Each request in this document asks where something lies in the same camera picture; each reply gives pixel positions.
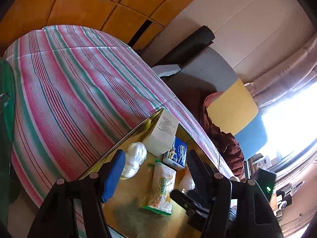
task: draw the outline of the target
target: blue cushion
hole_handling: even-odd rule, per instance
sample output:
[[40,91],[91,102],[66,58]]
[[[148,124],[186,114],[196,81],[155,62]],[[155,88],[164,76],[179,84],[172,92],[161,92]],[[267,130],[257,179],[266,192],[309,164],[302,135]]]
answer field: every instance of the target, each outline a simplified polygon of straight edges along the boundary
[[246,127],[235,135],[235,138],[239,142],[245,160],[258,152],[267,142],[262,115],[258,113]]

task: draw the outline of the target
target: white wall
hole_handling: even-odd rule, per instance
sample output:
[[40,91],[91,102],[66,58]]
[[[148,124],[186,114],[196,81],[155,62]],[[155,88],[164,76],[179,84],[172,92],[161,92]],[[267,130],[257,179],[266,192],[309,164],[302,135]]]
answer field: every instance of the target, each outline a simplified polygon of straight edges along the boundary
[[202,25],[211,45],[250,82],[288,58],[315,30],[296,0],[196,0],[152,42],[142,58],[151,66]]

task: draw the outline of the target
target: curtain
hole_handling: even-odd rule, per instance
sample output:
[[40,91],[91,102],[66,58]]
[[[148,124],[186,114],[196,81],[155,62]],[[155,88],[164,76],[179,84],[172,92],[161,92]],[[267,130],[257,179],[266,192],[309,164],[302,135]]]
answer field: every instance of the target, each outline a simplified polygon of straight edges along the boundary
[[317,82],[317,34],[288,59],[258,77],[246,88],[259,108],[295,94]]

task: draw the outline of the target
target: red garment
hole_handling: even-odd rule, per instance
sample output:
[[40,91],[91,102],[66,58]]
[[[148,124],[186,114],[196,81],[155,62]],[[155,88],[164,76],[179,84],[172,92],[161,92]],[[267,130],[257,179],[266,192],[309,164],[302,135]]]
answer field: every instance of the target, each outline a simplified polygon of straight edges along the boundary
[[221,94],[222,92],[210,94],[201,89],[188,89],[177,94],[177,97],[199,122],[233,174],[241,179],[244,173],[244,156],[238,141],[231,133],[224,133],[214,125],[207,112],[207,107]]

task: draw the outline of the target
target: blue gripper pad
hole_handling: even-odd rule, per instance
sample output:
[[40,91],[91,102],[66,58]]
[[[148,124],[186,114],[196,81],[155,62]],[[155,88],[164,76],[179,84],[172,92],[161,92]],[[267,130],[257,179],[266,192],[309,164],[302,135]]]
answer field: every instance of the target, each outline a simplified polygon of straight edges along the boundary
[[123,150],[118,149],[113,159],[107,164],[107,176],[105,178],[105,188],[102,194],[103,203],[106,203],[109,198],[115,193],[119,178],[122,174],[124,165],[126,163],[126,154]]

